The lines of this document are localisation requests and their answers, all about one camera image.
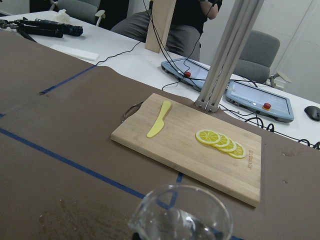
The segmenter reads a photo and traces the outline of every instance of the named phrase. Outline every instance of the brown table surface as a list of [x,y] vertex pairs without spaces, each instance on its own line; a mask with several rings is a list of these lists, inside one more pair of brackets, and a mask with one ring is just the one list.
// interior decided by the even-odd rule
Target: brown table surface
[[320,151],[239,121],[262,137],[261,203],[225,193],[111,141],[132,105],[157,93],[194,103],[0,31],[0,240],[131,239],[141,198],[164,184],[204,186],[230,210],[246,240],[320,236]]

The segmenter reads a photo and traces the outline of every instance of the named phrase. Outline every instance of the transparent glass cup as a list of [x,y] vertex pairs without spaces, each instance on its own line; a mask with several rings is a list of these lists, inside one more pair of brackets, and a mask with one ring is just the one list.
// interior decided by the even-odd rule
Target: transparent glass cup
[[166,185],[149,192],[128,223],[143,240],[229,240],[230,212],[209,190]]

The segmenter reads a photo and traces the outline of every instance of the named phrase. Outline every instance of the yellow lemon slice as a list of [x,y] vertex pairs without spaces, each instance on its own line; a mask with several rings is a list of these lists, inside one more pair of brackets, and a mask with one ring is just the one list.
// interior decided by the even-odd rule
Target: yellow lemon slice
[[202,144],[212,145],[220,141],[221,137],[218,133],[208,129],[202,129],[195,133],[195,138]]
[[232,152],[228,152],[228,154],[235,159],[243,159],[247,155],[246,149],[236,141],[233,141],[233,143],[236,145],[236,149]]
[[224,148],[228,146],[230,143],[230,139],[226,135],[220,132],[218,132],[218,134],[220,135],[220,141],[215,144],[212,144],[212,146],[215,148]]
[[236,148],[237,148],[237,144],[235,144],[230,138],[229,138],[229,145],[224,147],[217,147],[217,149],[225,153],[231,153],[234,150],[236,150]]

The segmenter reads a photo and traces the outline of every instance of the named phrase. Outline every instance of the black mouse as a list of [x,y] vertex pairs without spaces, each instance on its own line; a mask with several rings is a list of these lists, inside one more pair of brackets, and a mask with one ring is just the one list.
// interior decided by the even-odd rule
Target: black mouse
[[312,120],[320,121],[320,108],[317,106],[307,106],[304,111]]

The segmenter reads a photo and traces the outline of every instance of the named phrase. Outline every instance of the gray pants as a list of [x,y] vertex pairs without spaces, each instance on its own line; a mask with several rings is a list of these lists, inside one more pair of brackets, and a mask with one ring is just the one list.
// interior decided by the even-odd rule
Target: gray pants
[[[119,22],[111,31],[141,42],[146,42],[150,21],[148,13],[150,14],[151,11],[135,13]],[[169,52],[183,57],[190,56],[190,59],[199,61],[200,44],[197,41],[199,37],[200,33],[192,26],[171,24],[166,49]]]

